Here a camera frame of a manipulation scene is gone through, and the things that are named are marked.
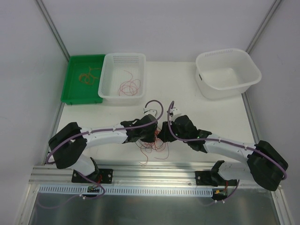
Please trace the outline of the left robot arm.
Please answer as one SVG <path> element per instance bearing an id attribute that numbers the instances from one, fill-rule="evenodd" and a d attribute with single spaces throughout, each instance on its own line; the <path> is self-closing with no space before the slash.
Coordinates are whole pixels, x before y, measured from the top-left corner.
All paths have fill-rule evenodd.
<path id="1" fill-rule="evenodd" d="M 53 164 L 57 169 L 71 168 L 76 178 L 87 182 L 100 182 L 100 171 L 94 159 L 83 155 L 86 148 L 105 144 L 135 143 L 138 140 L 153 142 L 158 120 L 151 114 L 141 119 L 122 121 L 121 123 L 100 129 L 84 129 L 77 122 L 67 124 L 49 140 Z"/>

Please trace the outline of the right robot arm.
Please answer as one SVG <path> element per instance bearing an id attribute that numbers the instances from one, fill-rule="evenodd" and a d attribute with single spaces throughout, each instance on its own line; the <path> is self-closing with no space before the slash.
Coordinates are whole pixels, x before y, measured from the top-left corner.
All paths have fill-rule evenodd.
<path id="1" fill-rule="evenodd" d="M 210 131 L 197 129 L 187 115 L 163 122 L 158 137 L 165 143 L 181 140 L 195 151 L 236 160 L 237 163 L 223 160 L 215 163 L 210 177 L 202 178 L 211 186 L 221 185 L 226 180 L 254 180 L 262 188 L 275 191 L 288 168 L 288 163 L 267 141 L 254 144 L 223 139 Z"/>

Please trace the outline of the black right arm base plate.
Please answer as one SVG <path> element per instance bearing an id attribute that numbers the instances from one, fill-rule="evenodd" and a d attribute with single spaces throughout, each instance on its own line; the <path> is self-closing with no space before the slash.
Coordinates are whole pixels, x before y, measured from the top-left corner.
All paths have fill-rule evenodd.
<path id="1" fill-rule="evenodd" d="M 214 186 L 210 171 L 195 171 L 197 186 Z"/>

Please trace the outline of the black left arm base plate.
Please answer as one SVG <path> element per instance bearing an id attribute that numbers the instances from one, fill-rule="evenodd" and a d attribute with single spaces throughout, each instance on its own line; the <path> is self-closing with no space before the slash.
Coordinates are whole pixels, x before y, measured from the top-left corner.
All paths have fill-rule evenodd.
<path id="1" fill-rule="evenodd" d="M 100 183 L 100 184 L 111 184 L 113 180 L 113 169 L 99 169 L 90 175 L 86 176 L 86 180 L 81 176 L 78 171 L 73 170 L 72 183 Z"/>

